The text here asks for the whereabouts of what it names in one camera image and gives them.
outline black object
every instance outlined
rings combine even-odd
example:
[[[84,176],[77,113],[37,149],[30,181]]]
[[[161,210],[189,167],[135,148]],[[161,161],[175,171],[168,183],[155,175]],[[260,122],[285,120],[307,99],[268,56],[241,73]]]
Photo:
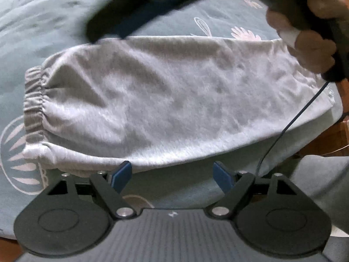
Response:
[[[179,9],[196,0],[112,0],[87,23],[86,35],[96,42],[113,32],[125,38],[158,15]],[[312,29],[325,39],[333,40],[338,51],[333,55],[336,64],[322,74],[326,81],[338,82],[349,78],[349,36],[340,29],[336,19],[320,19],[308,8],[307,0],[261,0],[271,9],[283,13],[300,30]]]
[[[15,220],[27,251],[18,262],[328,261],[322,251],[330,219],[286,177],[229,174],[217,162],[214,178],[226,195],[208,209],[144,209],[136,216],[103,173],[62,177]]]

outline finger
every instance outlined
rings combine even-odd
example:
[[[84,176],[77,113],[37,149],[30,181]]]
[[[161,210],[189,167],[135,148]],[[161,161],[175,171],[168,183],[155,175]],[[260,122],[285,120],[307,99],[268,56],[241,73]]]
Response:
[[[318,65],[322,64],[324,60],[329,59],[333,54],[333,51],[318,49],[307,52],[297,52],[296,58],[309,65]]]
[[[335,64],[333,57],[329,57],[328,59],[324,60],[321,64],[308,64],[307,62],[304,62],[301,59],[298,59],[298,62],[303,68],[316,74],[326,73]]]
[[[290,53],[291,56],[293,56],[293,57],[297,57],[298,56],[297,50],[295,50],[291,46],[287,45],[287,50],[288,50],[288,52]]]
[[[299,33],[294,47],[301,51],[323,48],[326,45],[321,35],[313,30],[303,30]]]
[[[266,19],[267,23],[278,31],[292,28],[290,21],[285,15],[270,9],[267,10]]]
[[[319,18],[344,18],[349,9],[343,0],[308,0],[309,9]]]

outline wooden furniture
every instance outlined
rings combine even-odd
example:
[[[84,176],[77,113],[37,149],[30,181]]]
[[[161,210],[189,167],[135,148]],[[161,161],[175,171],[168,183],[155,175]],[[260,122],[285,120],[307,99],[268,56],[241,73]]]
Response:
[[[0,238],[0,262],[13,262],[22,254],[15,240]]]
[[[341,149],[347,145],[349,145],[349,117],[324,131],[301,149],[298,155],[349,156],[349,147]]]

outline white flower print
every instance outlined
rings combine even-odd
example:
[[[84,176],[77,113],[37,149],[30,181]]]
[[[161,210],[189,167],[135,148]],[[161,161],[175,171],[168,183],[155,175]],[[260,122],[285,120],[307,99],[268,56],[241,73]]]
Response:
[[[206,23],[204,20],[202,20],[202,19],[200,19],[200,18],[198,18],[198,17],[195,17],[195,18],[194,18],[194,21],[195,21],[195,23],[198,25],[198,27],[201,28],[201,30],[202,30],[207,36],[212,37],[212,33],[211,33],[211,31],[210,31],[210,28],[208,27],[207,23]]]
[[[38,195],[48,185],[45,171],[39,164],[24,160],[26,145],[23,115],[12,120],[0,135],[0,170],[17,191]]]
[[[251,1],[251,0],[243,0],[247,5],[249,5],[250,7],[253,7],[253,8],[255,8],[255,9],[262,9],[263,7],[260,5],[260,4],[258,4],[258,3],[256,3],[256,2],[253,2],[253,1]]]
[[[233,31],[231,35],[239,40],[253,40],[253,41],[262,40],[259,35],[255,36],[252,31],[250,30],[246,31],[244,28],[238,28],[235,26],[235,28],[231,30]]]

